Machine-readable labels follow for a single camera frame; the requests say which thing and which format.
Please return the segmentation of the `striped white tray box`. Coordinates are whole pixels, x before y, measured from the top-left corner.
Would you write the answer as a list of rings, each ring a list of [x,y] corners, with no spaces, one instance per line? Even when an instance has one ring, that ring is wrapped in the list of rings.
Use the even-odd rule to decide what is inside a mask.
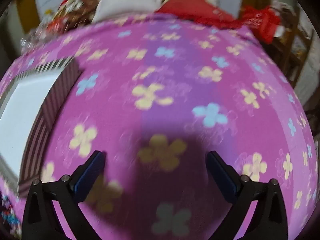
[[[40,177],[55,120],[80,74],[74,57],[57,59],[16,75],[1,94],[1,175],[20,198]]]

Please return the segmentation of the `pink floral bed sheet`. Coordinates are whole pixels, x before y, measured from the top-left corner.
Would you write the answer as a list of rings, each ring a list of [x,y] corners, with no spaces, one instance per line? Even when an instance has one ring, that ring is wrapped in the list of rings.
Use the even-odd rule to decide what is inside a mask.
[[[56,121],[42,178],[95,150],[105,174],[81,209],[102,239],[208,239],[229,209],[205,156],[279,181],[289,239],[316,206],[318,157],[300,100],[251,32],[169,15],[77,29],[17,58],[1,80],[74,56],[82,71]]]

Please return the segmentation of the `wooden chair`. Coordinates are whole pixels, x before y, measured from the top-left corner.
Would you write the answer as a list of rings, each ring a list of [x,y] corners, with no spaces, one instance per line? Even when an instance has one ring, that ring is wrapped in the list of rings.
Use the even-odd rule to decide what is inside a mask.
[[[272,8],[279,14],[283,32],[269,46],[270,57],[291,86],[295,87],[308,58],[315,31],[308,34],[303,29],[300,24],[302,10],[299,6],[274,2]]]

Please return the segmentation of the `clear plastic bag pile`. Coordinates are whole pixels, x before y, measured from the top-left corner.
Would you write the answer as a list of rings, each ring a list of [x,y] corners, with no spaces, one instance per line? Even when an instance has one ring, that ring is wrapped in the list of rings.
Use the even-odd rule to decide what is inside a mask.
[[[28,53],[62,35],[65,24],[66,19],[64,17],[41,21],[38,27],[31,29],[27,35],[21,38],[21,54]]]

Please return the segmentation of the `red shopping bag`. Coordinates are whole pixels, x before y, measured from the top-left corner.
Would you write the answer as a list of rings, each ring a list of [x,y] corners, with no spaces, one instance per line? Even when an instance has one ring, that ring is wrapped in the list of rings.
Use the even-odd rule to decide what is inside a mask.
[[[243,7],[240,20],[248,26],[253,35],[265,44],[271,44],[281,19],[270,6],[255,9],[249,5]]]

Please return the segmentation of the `red cushion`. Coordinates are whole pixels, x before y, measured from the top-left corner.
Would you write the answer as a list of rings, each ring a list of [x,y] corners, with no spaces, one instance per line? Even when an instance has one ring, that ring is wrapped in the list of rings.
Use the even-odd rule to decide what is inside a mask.
[[[218,29],[239,29],[243,22],[205,0],[168,0],[157,11]]]

